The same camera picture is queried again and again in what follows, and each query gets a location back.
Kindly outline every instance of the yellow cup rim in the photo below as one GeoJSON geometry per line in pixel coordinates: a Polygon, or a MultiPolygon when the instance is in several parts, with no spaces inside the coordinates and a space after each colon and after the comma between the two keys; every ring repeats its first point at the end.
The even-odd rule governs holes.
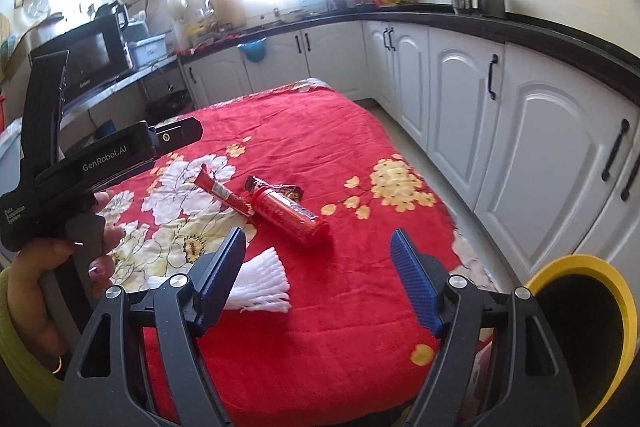
{"type": "Polygon", "coordinates": [[[586,427],[609,401],[633,362],[638,340],[638,315],[631,290],[620,272],[593,255],[573,254],[556,259],[536,273],[527,284],[527,288],[536,295],[550,282],[565,275],[586,275],[604,284],[616,299],[622,316],[623,344],[618,370],[598,406],[582,422],[582,427],[586,427]]]}

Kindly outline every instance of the black countertop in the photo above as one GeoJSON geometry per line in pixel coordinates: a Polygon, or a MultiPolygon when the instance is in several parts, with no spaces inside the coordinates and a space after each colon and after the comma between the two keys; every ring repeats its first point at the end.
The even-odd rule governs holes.
{"type": "Polygon", "coordinates": [[[368,5],[267,28],[258,26],[243,32],[240,38],[183,52],[182,61],[186,64],[264,37],[358,20],[424,24],[495,42],[511,42],[570,64],[640,105],[640,58],[619,46],[570,26],[526,15],[507,13],[506,19],[477,14],[455,15],[451,6],[446,4],[407,4],[385,8],[368,5]]]}

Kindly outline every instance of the human hand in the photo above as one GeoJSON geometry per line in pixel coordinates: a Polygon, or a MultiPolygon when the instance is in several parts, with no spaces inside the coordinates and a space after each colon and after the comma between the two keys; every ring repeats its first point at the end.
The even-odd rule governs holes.
{"type": "MultiPolygon", "coordinates": [[[[98,204],[92,212],[100,212],[113,198],[113,191],[99,192],[95,198],[98,204]]],[[[111,285],[109,277],[115,265],[106,254],[117,247],[124,235],[123,229],[113,225],[107,224],[104,229],[102,256],[93,261],[89,269],[96,295],[111,285]]],[[[47,314],[38,280],[45,270],[63,264],[80,246],[64,239],[33,239],[22,248],[9,270],[7,299],[15,330],[29,352],[52,371],[68,347],[47,314]]]]}

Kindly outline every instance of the floor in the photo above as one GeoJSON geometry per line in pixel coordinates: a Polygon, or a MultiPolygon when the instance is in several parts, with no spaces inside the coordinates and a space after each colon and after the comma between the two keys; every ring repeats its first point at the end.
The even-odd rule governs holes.
{"type": "Polygon", "coordinates": [[[478,259],[484,265],[489,277],[501,292],[510,292],[515,276],[510,274],[502,261],[502,254],[487,236],[474,214],[456,194],[438,169],[431,163],[418,144],[380,106],[367,107],[371,114],[384,126],[391,142],[402,156],[420,174],[427,184],[439,195],[449,208],[458,230],[474,248],[478,259]]]}

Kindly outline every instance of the blue gripper pad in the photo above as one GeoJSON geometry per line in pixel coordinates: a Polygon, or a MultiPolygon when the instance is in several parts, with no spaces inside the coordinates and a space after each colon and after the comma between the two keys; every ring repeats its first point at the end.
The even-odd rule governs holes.
{"type": "Polygon", "coordinates": [[[444,330],[444,323],[438,313],[438,291],[418,261],[419,255],[422,254],[415,250],[413,243],[403,230],[399,229],[391,234],[391,260],[418,317],[418,322],[423,328],[431,331],[434,337],[439,337],[444,330]]]}
{"type": "Polygon", "coordinates": [[[238,227],[226,235],[218,251],[201,256],[193,265],[189,276],[193,281],[193,310],[196,316],[193,329],[202,336],[218,323],[244,262],[246,237],[238,227]]]}

